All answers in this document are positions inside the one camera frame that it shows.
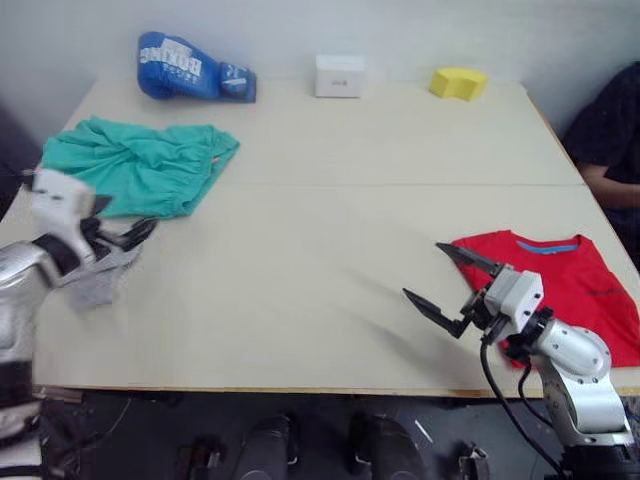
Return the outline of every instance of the red t-shirt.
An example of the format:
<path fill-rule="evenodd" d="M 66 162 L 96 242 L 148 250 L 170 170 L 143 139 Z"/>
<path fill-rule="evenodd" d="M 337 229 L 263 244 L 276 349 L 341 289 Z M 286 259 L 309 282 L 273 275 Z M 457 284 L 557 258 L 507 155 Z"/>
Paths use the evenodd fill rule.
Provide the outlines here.
<path fill-rule="evenodd" d="M 614 367 L 640 365 L 640 319 L 635 302 L 609 271 L 591 240 L 576 235 L 557 242 L 534 242 L 510 230 L 453 242 L 498 262 L 542 275 L 541 307 L 569 325 L 596 332 L 611 350 Z M 471 287 L 479 290 L 491 277 L 475 267 L 458 265 Z"/>

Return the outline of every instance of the yellow sponge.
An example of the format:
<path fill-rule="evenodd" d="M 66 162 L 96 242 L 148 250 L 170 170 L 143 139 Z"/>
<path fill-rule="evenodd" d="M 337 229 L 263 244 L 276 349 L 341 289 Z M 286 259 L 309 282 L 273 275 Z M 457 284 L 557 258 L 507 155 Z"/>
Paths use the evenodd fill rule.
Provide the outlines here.
<path fill-rule="evenodd" d="M 439 97 L 475 100 L 487 85 L 489 77 L 468 68 L 439 68 L 433 74 L 429 90 Z"/>

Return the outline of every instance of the person's arm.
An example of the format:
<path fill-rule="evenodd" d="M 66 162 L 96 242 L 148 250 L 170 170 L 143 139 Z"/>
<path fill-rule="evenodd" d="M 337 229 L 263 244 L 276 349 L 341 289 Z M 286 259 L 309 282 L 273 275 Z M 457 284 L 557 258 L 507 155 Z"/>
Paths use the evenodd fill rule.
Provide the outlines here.
<path fill-rule="evenodd" d="M 640 208 L 640 184 L 605 177 L 609 167 L 578 162 L 578 170 L 602 207 Z"/>

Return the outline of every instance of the white table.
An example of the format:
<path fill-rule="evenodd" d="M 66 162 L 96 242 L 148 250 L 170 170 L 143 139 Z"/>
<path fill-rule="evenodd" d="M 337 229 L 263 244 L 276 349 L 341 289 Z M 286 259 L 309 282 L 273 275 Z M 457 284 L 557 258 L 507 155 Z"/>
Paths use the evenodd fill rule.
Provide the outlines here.
<path fill-rule="evenodd" d="M 158 227 L 123 278 L 112 307 L 77 315 L 66 306 L 62 292 L 50 296 L 39 316 L 37 382 L 94 388 L 489 395 L 478 361 L 479 332 L 470 328 L 462 339 L 453 339 L 420 316 L 401 288 L 427 296 L 454 315 L 470 291 L 433 244 L 505 228 L 533 240 L 585 234 L 629 293 L 640 299 L 638 274 L 589 190 L 553 137 L 544 133 L 544 123 L 526 120 L 535 110 L 520 87 L 505 87 L 508 101 L 499 90 L 487 92 L 485 113 L 491 116 L 498 110 L 495 105 L 502 105 L 510 111 L 502 126 L 510 116 L 507 123 L 514 131 L 524 128 L 515 126 L 522 118 L 532 128 L 537 125 L 532 136 L 539 136 L 542 146 L 525 142 L 520 156 L 507 159 L 504 152 L 515 153 L 516 146 L 494 135 L 493 155 L 488 148 L 476 149 L 476 158 L 484 162 L 480 168 L 469 157 L 465 162 L 461 156 L 445 155 L 451 149 L 461 152 L 454 141 L 440 139 L 436 152 L 430 142 L 421 143 L 413 127 L 393 126 L 398 120 L 391 117 L 384 128 L 380 124 L 386 108 L 402 111 L 396 106 L 401 99 L 409 123 L 423 118 L 434 126 L 427 106 L 433 105 L 440 117 L 453 118 L 446 107 L 451 105 L 458 116 L 469 118 L 459 109 L 473 104 L 434 102 L 416 87 L 399 85 L 378 90 L 397 97 L 380 100 L 372 93 L 362 104 L 329 100 L 325 106 L 324 100 L 307 98 L 295 85 L 261 86 L 262 103 L 254 107 L 185 100 L 165 105 L 125 84 L 96 85 L 72 122 L 89 112 L 154 126 L 210 117 L 232 131 L 243 147 L 192 216 Z M 369 126 L 360 127 L 359 142 L 349 141 L 348 135 L 341 139 L 338 130 L 329 135 L 318 129 L 313 137 L 300 126 L 296 132 L 305 142 L 313 144 L 315 138 L 318 144 L 340 146 L 333 155 L 309 148 L 303 156 L 288 152 L 287 144 L 269 133 L 285 124 L 295 128 L 291 117 L 297 109 L 307 124 L 330 125 L 325 117 L 332 116 L 331 105 L 358 122 L 370 119 Z M 251 108 L 262 122 L 253 119 Z M 476 113 L 474 122 L 481 117 Z M 397 150 L 408 154 L 420 148 L 420 155 L 413 152 L 407 160 L 398 154 L 387 161 L 377 146 L 386 141 L 388 151 L 393 150 L 390 139 L 374 137 L 363 145 L 369 135 L 365 131 L 374 126 L 395 132 L 398 145 L 402 133 L 411 132 L 407 138 L 413 147 Z M 470 124 L 465 128 L 472 131 Z M 474 141 L 483 142 L 480 137 Z M 300 153 L 305 142 L 295 144 Z M 447 148 L 441 149 L 444 143 Z M 371 169 L 359 163 L 366 152 Z M 327 158 L 325 165 L 320 165 L 322 158 Z M 491 170 L 500 178 L 487 175 Z M 1 243 L 31 238 L 28 210 L 28 196 L 20 195 L 0 229 Z M 496 351 L 490 361 L 498 382 L 513 395 L 520 372 L 508 368 Z M 635 392 L 639 372 L 616 369 L 614 383 L 622 392 Z M 539 390 L 538 379 L 532 378 L 530 394 Z"/>

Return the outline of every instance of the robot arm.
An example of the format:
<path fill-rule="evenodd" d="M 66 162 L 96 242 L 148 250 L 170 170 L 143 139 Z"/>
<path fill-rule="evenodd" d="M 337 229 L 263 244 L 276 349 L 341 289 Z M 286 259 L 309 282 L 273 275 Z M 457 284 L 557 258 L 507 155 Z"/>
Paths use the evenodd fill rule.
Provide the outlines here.
<path fill-rule="evenodd" d="M 108 199 L 59 172 L 41 170 L 33 183 L 33 216 L 41 236 L 0 249 L 0 478 L 38 478 L 42 463 L 32 434 L 40 404 L 32 391 L 35 317 L 50 291 L 72 271 L 113 248 L 130 250 L 153 231 L 145 219 L 124 235 L 100 229 L 94 217 Z"/>
<path fill-rule="evenodd" d="M 456 338 L 471 323 L 483 330 L 481 357 L 488 345 L 507 339 L 510 358 L 536 366 L 553 428 L 564 446 L 561 466 L 553 465 L 559 476 L 569 471 L 576 479 L 640 478 L 640 455 L 632 447 L 624 407 L 611 383 L 611 354 L 605 342 L 594 332 L 554 318 L 548 308 L 538 310 L 544 298 L 539 274 L 516 272 L 510 265 L 465 248 L 437 246 L 453 260 L 478 267 L 494 280 L 467 301 L 460 311 L 463 320 L 449 320 L 429 301 L 409 290 L 405 294 L 423 315 Z M 483 367 L 492 389 L 521 430 L 488 371 L 486 357 Z M 521 433 L 534 448 L 540 448 L 526 432 Z"/>

